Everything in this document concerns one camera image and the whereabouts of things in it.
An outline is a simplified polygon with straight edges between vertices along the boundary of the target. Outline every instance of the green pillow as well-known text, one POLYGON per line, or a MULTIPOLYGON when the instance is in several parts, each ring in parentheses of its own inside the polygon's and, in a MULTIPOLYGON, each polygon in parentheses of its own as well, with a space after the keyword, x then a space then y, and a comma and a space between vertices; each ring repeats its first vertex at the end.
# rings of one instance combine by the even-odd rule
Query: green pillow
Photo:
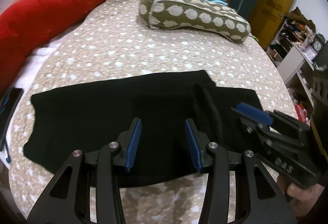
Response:
POLYGON ((249 23, 233 9, 206 0, 141 0, 139 15, 153 30, 191 26, 216 32, 237 44, 251 31, 249 23))

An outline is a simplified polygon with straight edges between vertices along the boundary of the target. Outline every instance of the bed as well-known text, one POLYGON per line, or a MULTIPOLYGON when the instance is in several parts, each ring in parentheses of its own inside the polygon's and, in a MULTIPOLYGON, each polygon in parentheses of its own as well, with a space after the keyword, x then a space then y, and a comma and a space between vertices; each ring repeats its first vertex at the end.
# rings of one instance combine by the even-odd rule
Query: bed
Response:
MULTIPOLYGON (((206 70, 217 86, 254 89, 264 110, 296 116, 277 69, 252 37, 238 45, 202 30, 154 31, 141 22, 138 5, 139 0, 107 0, 53 42, 53 53, 30 76, 31 84, 25 87, 7 134, 12 158, 10 188, 24 217, 52 177, 22 152, 33 129, 30 97, 35 93, 96 80, 206 70)), ((268 170, 276 179, 277 173, 268 170)), ((229 222, 235 210, 233 181, 231 173, 229 222)), ((126 222, 196 224, 206 182, 207 175, 192 174, 154 186, 121 189, 126 222)), ((96 222, 94 188, 90 200, 91 220, 96 222)))

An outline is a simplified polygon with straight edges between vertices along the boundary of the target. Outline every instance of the finger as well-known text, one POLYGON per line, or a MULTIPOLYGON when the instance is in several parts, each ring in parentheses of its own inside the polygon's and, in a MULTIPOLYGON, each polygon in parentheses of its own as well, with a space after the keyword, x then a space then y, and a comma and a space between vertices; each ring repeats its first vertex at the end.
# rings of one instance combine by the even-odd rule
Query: finger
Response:
POLYGON ((285 194, 289 185, 289 181, 283 175, 279 175, 277 179, 277 185, 282 193, 285 194))
POLYGON ((301 202, 310 200, 311 197, 314 195, 312 186, 309 189, 302 190, 301 188, 297 187, 294 183, 289 185, 287 189, 287 194, 291 197, 298 199, 301 202))

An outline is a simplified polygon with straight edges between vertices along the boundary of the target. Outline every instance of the white wall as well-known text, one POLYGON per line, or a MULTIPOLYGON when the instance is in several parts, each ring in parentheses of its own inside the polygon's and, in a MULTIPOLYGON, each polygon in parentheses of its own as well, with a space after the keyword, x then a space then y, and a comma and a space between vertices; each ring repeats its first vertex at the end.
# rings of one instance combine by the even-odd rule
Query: white wall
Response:
POLYGON ((327 0, 294 0, 291 10, 299 7, 302 14, 311 19, 316 33, 321 33, 328 40, 328 1, 327 0))

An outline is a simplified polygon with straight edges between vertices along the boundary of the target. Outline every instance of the blue gripper pad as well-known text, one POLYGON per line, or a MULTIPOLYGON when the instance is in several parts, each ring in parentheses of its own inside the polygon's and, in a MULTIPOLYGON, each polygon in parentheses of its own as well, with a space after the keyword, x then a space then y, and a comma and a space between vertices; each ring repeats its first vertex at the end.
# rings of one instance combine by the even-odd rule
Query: blue gripper pad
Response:
POLYGON ((131 136, 131 141, 127 150, 125 168, 128 172, 134 165, 134 160, 136 158, 140 136, 141 136, 141 120, 138 119, 137 124, 134 127, 134 131, 131 136))
POLYGON ((190 151, 190 156, 192 160, 192 164, 194 165, 194 168, 197 169, 198 172, 201 171, 203 168, 201 159, 200 159, 200 149, 197 145, 197 141, 194 135, 194 132, 190 126, 189 121, 185 120, 185 134, 187 139, 187 144, 190 151))
POLYGON ((260 123, 264 123, 267 126, 271 126, 273 124, 273 120, 270 118, 268 113, 265 113, 264 111, 252 107, 244 102, 241 102, 237 105, 236 110, 240 111, 241 113, 244 113, 247 116, 250 116, 251 118, 257 120, 260 123))

